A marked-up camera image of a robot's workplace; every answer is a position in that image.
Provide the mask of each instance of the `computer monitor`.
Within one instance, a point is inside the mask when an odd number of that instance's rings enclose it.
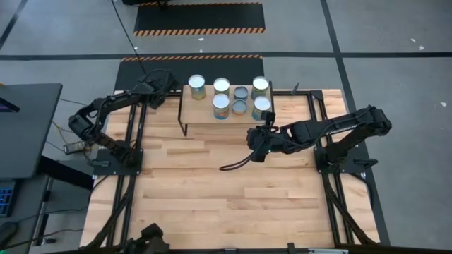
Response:
[[[20,107],[8,102],[5,99],[0,98],[0,113],[2,112],[19,112]]]

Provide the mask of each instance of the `wooden tabletop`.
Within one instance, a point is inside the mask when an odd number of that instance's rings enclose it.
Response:
[[[324,90],[323,95],[328,117],[346,114],[340,90]],[[304,97],[275,96],[274,102],[276,126],[310,119]],[[168,98],[157,111],[148,110],[129,237],[138,238],[141,229],[155,222],[173,249],[286,248],[289,242],[297,248],[333,246],[312,149],[269,154],[264,163],[219,171],[251,152],[245,140],[248,126],[196,125],[184,137],[177,123],[178,106],[178,98]],[[129,109],[111,114],[107,134],[124,138],[128,115]],[[366,186],[351,176],[341,177],[350,214],[378,241]],[[93,193],[81,245],[94,238],[110,215],[116,182],[110,176]],[[342,220],[338,223],[345,242]]]

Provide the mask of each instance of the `keyboard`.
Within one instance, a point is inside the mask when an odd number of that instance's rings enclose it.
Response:
[[[15,180],[0,180],[0,217],[10,217],[13,201],[18,191]]]

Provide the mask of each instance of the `can lid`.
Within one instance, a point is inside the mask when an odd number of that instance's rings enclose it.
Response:
[[[226,78],[217,78],[215,81],[213,81],[213,87],[217,91],[224,92],[229,89],[229,80],[227,80]]]
[[[268,87],[268,81],[263,76],[255,77],[253,79],[253,86],[259,90],[264,90]]]
[[[204,77],[198,74],[193,75],[189,78],[189,85],[192,88],[200,88],[204,85],[204,82]]]
[[[242,99],[236,99],[232,104],[232,110],[234,112],[245,112],[246,111],[246,102]]]
[[[218,109],[224,109],[229,106],[229,97],[224,94],[219,94],[213,97],[213,106]]]
[[[248,96],[248,89],[246,87],[237,87],[234,90],[235,97],[246,98]]]
[[[259,109],[259,110],[269,110],[271,103],[270,100],[267,99],[267,97],[264,96],[258,96],[255,100],[254,100],[254,106]]]

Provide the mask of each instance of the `open can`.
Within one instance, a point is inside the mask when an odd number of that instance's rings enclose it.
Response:
[[[271,108],[271,102],[267,97],[259,96],[254,100],[253,113],[251,114],[256,121],[263,121],[261,119],[262,111],[268,111]]]
[[[253,79],[253,90],[251,91],[251,98],[256,99],[259,96],[266,96],[268,89],[268,81],[266,78],[259,76]]]
[[[193,99],[204,99],[206,96],[206,80],[201,75],[193,75],[189,78],[191,97]]]
[[[236,87],[234,90],[234,99],[246,101],[248,99],[248,89],[244,86]]]
[[[226,78],[217,78],[213,81],[213,89],[215,90],[215,95],[224,94],[229,96],[229,80]]]
[[[226,119],[229,116],[229,97],[219,94],[213,97],[213,115],[218,119]]]
[[[242,99],[236,99],[234,103],[232,103],[232,113],[243,116],[246,113],[246,102]]]

